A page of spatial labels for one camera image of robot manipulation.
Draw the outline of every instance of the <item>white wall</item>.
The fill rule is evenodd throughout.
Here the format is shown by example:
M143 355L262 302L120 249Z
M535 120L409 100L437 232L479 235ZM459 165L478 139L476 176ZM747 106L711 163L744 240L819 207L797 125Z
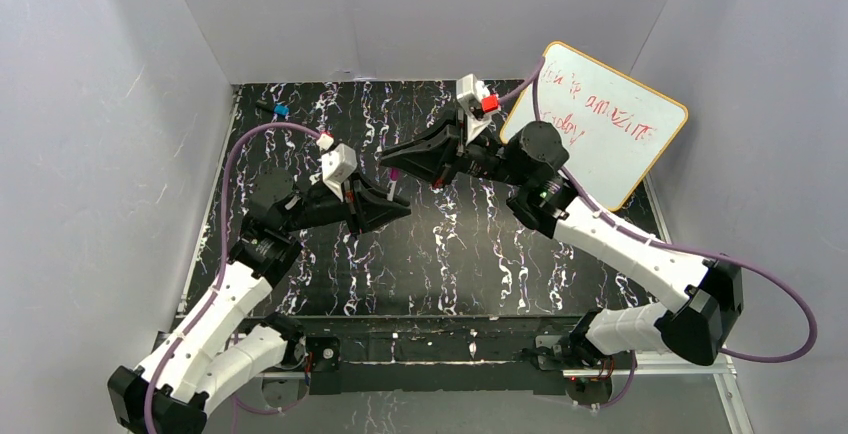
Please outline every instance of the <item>white wall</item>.
M808 357L739 362L755 430L845 432L848 0L669 0L633 75L689 107L652 171L672 235L777 271L818 315ZM730 346L800 346L792 302L753 275L744 286Z
M518 78L558 39L628 72L666 0L186 1L247 83Z
M120 432L169 326L231 90L183 0L0 0L0 419Z

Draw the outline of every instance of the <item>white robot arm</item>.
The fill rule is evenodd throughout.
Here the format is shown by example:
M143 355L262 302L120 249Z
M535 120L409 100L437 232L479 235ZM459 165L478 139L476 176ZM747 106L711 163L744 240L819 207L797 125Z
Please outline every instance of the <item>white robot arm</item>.
M108 387L118 422L146 433L145 392L156 378L152 417L160 434L200 433L208 415L258 373L294 364L299 324L274 313L238 345L223 350L227 338L268 296L300 255L290 232L345 222L352 235L382 227L410 214L409 202L364 178L353 150L321 136L322 179L300 190L285 170L260 175L248 215L228 253L230 265L176 330L134 369L121 366Z
M672 351L710 365L742 312L740 269L703 257L639 242L619 230L650 238L609 212L611 226L559 172L568 152L549 123L527 124L501 145L486 127L499 111L473 75L457 81L459 109L446 112L412 141L386 148L381 164L434 187L468 175L511 184L507 206L530 229L581 249L638 282L659 303L587 313L568 339L564 357L585 365L622 351Z

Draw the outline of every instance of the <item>whiteboard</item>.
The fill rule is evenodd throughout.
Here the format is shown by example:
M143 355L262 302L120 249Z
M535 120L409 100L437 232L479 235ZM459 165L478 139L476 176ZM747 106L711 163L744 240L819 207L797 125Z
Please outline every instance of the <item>whiteboard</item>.
M501 129L506 143L533 115L533 87ZM686 123L682 104L563 44L545 49L539 112L559 131L565 166L586 191L615 211Z

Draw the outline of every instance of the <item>red handwriting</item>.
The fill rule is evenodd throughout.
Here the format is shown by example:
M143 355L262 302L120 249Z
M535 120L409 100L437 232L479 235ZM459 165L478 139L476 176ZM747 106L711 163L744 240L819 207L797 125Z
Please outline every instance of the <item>red handwriting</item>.
M584 107L591 108L595 114L609 117L613 126L622 129L637 141L651 137L653 131L656 130L655 127L648 124L637 123L632 114L619 107L613 106L612 112L610 112L610 102L599 99L597 96L589 96Z
M581 91L580 83L577 82L577 77L574 73L571 73L571 89L568 90L569 94L571 94L571 99L577 99L577 93Z
M542 116L541 116L542 120L550 122L551 124L553 124L553 126L555 128L564 132L566 135L570 135L571 137L568 141L569 146L573 146L574 143L577 142L578 139L583 137L583 134L586 134L585 129L581 130L580 128L577 127L577 124L575 124L575 122L573 120L574 113L569 113L564 118L563 117L557 117L557 116L550 116L550 119L548 119L548 116L550 115L550 113L551 113L550 111L543 112Z
M553 84L562 85L562 69L556 68L556 62L552 62L549 66L545 68L545 71L542 72L540 79L543 82L550 82Z
M550 84L559 84L563 85L562 81L565 79L565 74L563 74L562 69L556 67L556 62L552 62L549 66L545 68L542 74L539 76L539 79L542 82L547 82ZM571 99L577 99L577 93L582 90L580 82L577 80L577 75L575 73L571 73L571 87L568 89L568 93L571 94Z

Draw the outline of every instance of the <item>white arm link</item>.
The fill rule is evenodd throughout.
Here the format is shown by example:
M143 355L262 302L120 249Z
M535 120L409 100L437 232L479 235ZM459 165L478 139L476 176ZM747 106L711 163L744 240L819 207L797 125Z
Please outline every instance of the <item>white arm link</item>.
M173 388L171 397L188 402L197 391L198 382L205 376L207 367L224 345L227 337L232 334L247 313L271 293L268 281L261 277L256 279L252 273L251 268L238 262L227 266L221 291L200 322L188 335L183 335L185 326L209 299L212 288L203 295L177 329L168 336L168 339L141 361L139 366L144 368L142 377L150 381L153 371L168 346L177 338L184 337L174 352L173 359L165 366L156 387L161 389L168 384Z
M257 326L241 342L216 357L197 385L197 392L209 394L203 408L206 414L212 414L221 402L260 372L282 362L287 345L279 332Z
M686 287L698 286L707 273L704 258L666 251L631 239L595 215L579 197L566 207L565 212L568 217L557 222L554 239L609 264L638 282L672 312L679 311L689 300ZM650 236L612 216L618 221L618 226Z
M662 304L599 312L586 333L586 339L604 355L622 351L669 352L654 323L668 312Z

